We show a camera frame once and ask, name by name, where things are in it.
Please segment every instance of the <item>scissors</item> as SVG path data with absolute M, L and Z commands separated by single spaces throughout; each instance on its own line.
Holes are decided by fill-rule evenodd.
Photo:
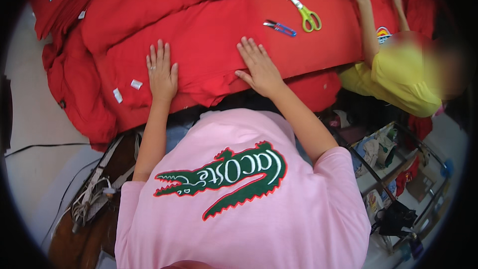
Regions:
M 274 30 L 277 30 L 278 32 L 281 32 L 283 34 L 286 34 L 290 37 L 295 37 L 297 35 L 296 31 L 285 26 L 285 25 L 282 25 L 281 23 L 277 23 L 276 21 L 272 21 L 272 20 L 266 20 L 266 22 L 263 23 L 263 25 L 265 26 L 268 26 Z
M 299 13 L 302 15 L 302 28 L 305 32 L 311 32 L 313 30 L 320 30 L 322 28 L 322 22 L 320 22 L 319 16 L 315 13 L 310 11 L 305 5 L 303 5 L 298 0 L 290 0 L 299 10 Z

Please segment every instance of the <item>yellow-green scissors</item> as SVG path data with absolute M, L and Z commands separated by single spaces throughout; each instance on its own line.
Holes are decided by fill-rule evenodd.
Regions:
M 316 13 L 310 11 L 298 0 L 291 1 L 299 9 L 299 13 L 302 15 L 302 28 L 305 32 L 320 30 L 320 28 L 322 28 L 322 22 L 320 22 L 320 18 Z

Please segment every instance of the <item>cable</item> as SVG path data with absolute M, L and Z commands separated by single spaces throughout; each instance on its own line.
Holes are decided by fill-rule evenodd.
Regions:
M 75 178 L 81 173 L 82 170 L 84 170 L 84 169 L 87 168 L 88 166 L 92 165 L 93 163 L 95 163 L 95 162 L 97 162 L 97 161 L 100 161 L 101 159 L 102 159 L 102 158 L 98 158 L 98 159 L 93 160 L 92 162 L 88 163 L 87 165 L 83 166 L 83 167 L 75 174 L 75 176 L 73 177 L 73 179 L 71 179 L 71 181 L 70 181 L 69 184 L 68 184 L 68 187 L 66 188 L 66 190 L 65 190 L 64 193 L 63 193 L 63 196 L 61 197 L 60 204 L 58 205 L 57 214 L 55 215 L 55 218 L 53 219 L 52 224 L 51 224 L 50 227 L 48 228 L 48 231 L 46 232 L 46 235 L 45 235 L 45 237 L 43 238 L 43 240 L 42 240 L 40 246 L 43 246 L 43 242 L 45 242 L 46 237 L 48 236 L 48 234 L 50 233 L 50 230 L 51 230 L 52 227 L 53 227 L 53 224 L 55 224 L 55 219 L 57 218 L 58 214 L 60 213 L 60 209 L 61 209 L 61 205 L 63 204 L 64 196 L 66 195 L 66 192 L 67 192 L 68 189 L 70 188 L 71 183 L 73 183 L 73 181 L 75 180 Z
M 7 155 L 5 155 L 5 158 L 13 155 L 13 154 L 16 154 L 16 153 L 20 153 L 20 152 L 23 152 L 31 147 L 34 147 L 34 146 L 46 146 L 46 147 L 52 147 L 52 146 L 90 146 L 90 145 L 100 145 L 100 144 L 103 144 L 103 143 L 87 143 L 87 142 L 72 142 L 72 143 L 60 143 L 60 144 L 42 144 L 42 145 L 30 145 L 30 146 L 25 146 L 25 147 L 22 147 L 21 149 L 18 149 L 16 150 L 15 152 L 12 152 L 12 153 L 9 153 Z

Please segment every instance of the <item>yellow shirt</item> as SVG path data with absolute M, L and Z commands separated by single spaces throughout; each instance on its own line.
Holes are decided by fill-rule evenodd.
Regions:
M 382 46 L 373 58 L 339 75 L 342 86 L 354 93 L 374 96 L 417 117 L 429 117 L 442 101 L 424 81 L 421 49 L 413 45 Z

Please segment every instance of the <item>person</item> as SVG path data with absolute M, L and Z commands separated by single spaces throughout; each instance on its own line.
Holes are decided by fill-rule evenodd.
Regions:
M 250 74 L 236 75 L 284 117 L 210 111 L 165 154 L 178 65 L 170 69 L 168 43 L 151 45 L 153 100 L 132 181 L 121 189 L 117 267 L 361 268 L 370 222 L 350 153 L 284 83 L 262 45 L 243 37 L 237 48 Z
M 448 40 L 427 44 L 411 32 L 402 0 L 393 0 L 400 32 L 379 45 L 370 0 L 355 0 L 360 12 L 364 61 L 339 70 L 342 87 L 386 101 L 414 116 L 429 117 L 465 90 L 474 67 L 463 46 Z

